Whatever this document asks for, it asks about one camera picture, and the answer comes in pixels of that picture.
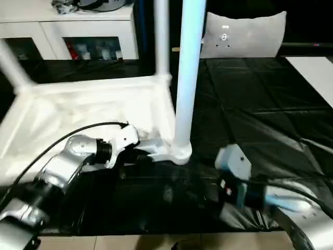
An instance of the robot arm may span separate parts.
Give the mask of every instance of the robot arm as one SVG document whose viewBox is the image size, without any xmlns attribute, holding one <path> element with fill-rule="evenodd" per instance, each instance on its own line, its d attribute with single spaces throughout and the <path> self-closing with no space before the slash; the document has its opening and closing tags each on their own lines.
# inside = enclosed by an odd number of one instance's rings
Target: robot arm
<svg viewBox="0 0 333 250">
<path fill-rule="evenodd" d="M 118 155 L 137 144 L 137 131 L 131 125 L 122 128 L 108 143 L 85 135 L 70 137 L 65 148 L 0 213 L 0 249 L 37 249 L 38 232 L 55 215 L 82 168 L 87 165 L 94 168 L 95 164 L 113 168 Z"/>
<path fill-rule="evenodd" d="M 251 163 L 236 144 L 220 150 L 215 167 L 221 173 L 222 202 L 267 213 L 288 233 L 297 250 L 333 249 L 332 213 L 300 194 L 305 192 L 316 198 L 306 186 L 290 180 L 266 185 L 251 181 Z"/>
</svg>

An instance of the white metal pole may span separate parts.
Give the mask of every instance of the white metal pole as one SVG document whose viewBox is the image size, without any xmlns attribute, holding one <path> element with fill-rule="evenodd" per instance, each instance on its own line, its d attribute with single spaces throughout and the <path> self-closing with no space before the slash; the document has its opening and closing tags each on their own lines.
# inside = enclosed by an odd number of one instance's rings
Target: white metal pole
<svg viewBox="0 0 333 250">
<path fill-rule="evenodd" d="M 169 74 L 169 0 L 155 0 L 156 74 Z"/>
<path fill-rule="evenodd" d="M 174 146 L 190 146 L 206 0 L 183 0 Z"/>
<path fill-rule="evenodd" d="M 3 39 L 0 39 L 0 67 L 14 87 L 15 93 L 21 88 L 33 86 L 33 82 L 17 62 L 16 57 Z"/>
</svg>

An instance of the wire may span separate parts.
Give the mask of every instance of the wire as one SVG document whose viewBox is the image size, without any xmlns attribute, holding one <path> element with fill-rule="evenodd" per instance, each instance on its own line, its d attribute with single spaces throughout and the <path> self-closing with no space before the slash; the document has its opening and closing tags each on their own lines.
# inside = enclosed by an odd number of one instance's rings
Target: wire
<svg viewBox="0 0 333 250">
<path fill-rule="evenodd" d="M 13 188 L 15 188 L 18 183 L 20 182 L 20 180 L 22 179 L 22 177 L 26 174 L 26 172 L 28 172 L 28 170 L 37 162 L 39 161 L 47 152 L 49 152 L 53 147 L 55 147 L 58 143 L 62 142 L 64 139 L 80 132 L 86 129 L 90 129 L 90 128 L 94 128 L 94 127 L 98 127 L 98 126 L 105 126 L 105 125 L 118 125 L 121 128 L 124 128 L 127 126 L 126 123 L 121 123 L 121 122 L 113 122 L 113 121 L 107 121 L 107 122 L 100 122 L 100 123 L 94 123 L 91 125 L 87 125 L 78 129 L 73 130 L 72 132 L 69 132 L 68 134 L 64 135 L 63 137 L 59 138 L 58 140 L 56 140 L 54 143 L 52 143 L 46 150 L 44 150 L 43 152 L 41 152 L 36 158 L 35 160 L 33 160 L 29 165 L 27 165 L 27 167 L 21 172 L 20 175 L 18 175 L 15 179 L 15 181 L 9 186 L 9 188 L 6 191 L 6 194 L 3 196 L 3 198 L 0 201 L 0 207 L 2 206 L 3 202 L 5 201 L 5 199 L 7 198 L 7 196 L 11 193 L 11 191 L 13 190 Z"/>
<path fill-rule="evenodd" d="M 329 206 L 327 206 L 323 201 L 321 201 L 320 199 L 314 197 L 313 195 L 288 184 L 283 184 L 283 183 L 276 183 L 276 182 L 264 182 L 264 181 L 253 181 L 253 180 L 242 180 L 237 178 L 237 180 L 241 183 L 244 184 L 257 184 L 257 185 L 264 185 L 264 186 L 274 186 L 274 187 L 278 187 L 281 189 L 285 189 L 285 190 L 289 190 L 292 191 L 294 193 L 303 195 L 304 197 L 308 198 L 309 200 L 315 202 L 316 204 L 318 204 L 322 211 L 327 214 L 331 219 L 333 219 L 333 209 L 331 209 Z"/>
</svg>

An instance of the white cabinet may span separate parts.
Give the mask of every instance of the white cabinet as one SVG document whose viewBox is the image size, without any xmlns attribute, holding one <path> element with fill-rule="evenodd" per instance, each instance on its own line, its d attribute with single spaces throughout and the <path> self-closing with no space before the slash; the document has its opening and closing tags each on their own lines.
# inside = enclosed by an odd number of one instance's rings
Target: white cabinet
<svg viewBox="0 0 333 250">
<path fill-rule="evenodd" d="M 0 38 L 7 40 L 18 57 L 57 59 L 39 22 L 0 23 Z"/>
<path fill-rule="evenodd" d="M 138 59 L 133 6 L 59 15 L 50 0 L 30 0 L 29 4 L 26 0 L 2 0 L 0 38 L 7 39 L 18 57 L 115 59 L 117 55 Z"/>
</svg>

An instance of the black tablecloth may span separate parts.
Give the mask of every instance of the black tablecloth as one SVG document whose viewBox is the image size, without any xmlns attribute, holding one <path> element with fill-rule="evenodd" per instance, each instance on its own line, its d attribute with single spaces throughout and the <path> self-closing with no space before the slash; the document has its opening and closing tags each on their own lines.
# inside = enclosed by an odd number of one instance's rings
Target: black tablecloth
<svg viewBox="0 0 333 250">
<path fill-rule="evenodd" d="M 137 62 L 23 62 L 38 83 L 152 74 Z M 172 61 L 171 93 L 176 100 L 178 62 Z M 1 114 L 13 99 L 1 78 Z M 66 198 L 45 234 L 108 235 L 270 231 L 278 225 L 252 209 L 218 211 L 220 147 L 236 141 L 252 163 L 252 175 L 309 177 L 332 174 L 333 112 L 284 58 L 201 60 L 188 164 L 171 162 L 86 173 Z M 333 205 L 330 181 L 305 182 Z"/>
</svg>

